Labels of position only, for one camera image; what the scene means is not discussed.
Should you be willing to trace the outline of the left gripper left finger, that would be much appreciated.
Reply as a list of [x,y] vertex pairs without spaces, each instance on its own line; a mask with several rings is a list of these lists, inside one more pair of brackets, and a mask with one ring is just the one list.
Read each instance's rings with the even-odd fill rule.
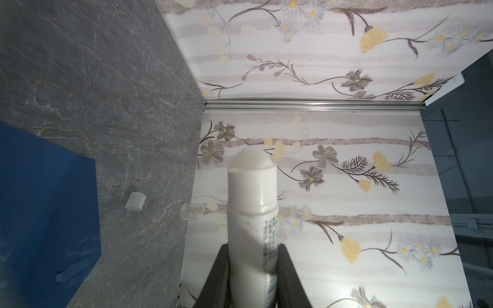
[[221,246],[204,287],[196,299],[194,308],[228,308],[231,306],[229,286],[229,250],[228,244]]

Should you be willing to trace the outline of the dark blue envelope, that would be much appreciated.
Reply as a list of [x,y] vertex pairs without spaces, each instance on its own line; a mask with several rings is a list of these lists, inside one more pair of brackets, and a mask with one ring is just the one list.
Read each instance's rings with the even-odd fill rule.
[[93,159],[1,124],[1,306],[66,307],[101,257]]

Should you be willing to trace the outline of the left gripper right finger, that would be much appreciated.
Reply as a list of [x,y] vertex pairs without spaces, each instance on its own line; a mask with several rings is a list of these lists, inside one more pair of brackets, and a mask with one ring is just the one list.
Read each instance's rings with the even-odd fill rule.
[[279,308],[312,307],[284,244],[278,247],[276,302]]

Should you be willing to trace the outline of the white glue stick cap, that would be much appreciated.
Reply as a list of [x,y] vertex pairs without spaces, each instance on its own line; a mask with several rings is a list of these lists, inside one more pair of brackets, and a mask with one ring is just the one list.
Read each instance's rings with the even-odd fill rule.
[[132,192],[126,202],[125,208],[133,212],[140,212],[146,201],[146,195],[139,192]]

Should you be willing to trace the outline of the white glue stick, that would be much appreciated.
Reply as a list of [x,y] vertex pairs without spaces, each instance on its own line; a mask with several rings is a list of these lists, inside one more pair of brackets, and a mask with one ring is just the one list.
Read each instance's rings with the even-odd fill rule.
[[229,286],[233,307],[274,307],[277,291],[277,165],[248,147],[227,170]]

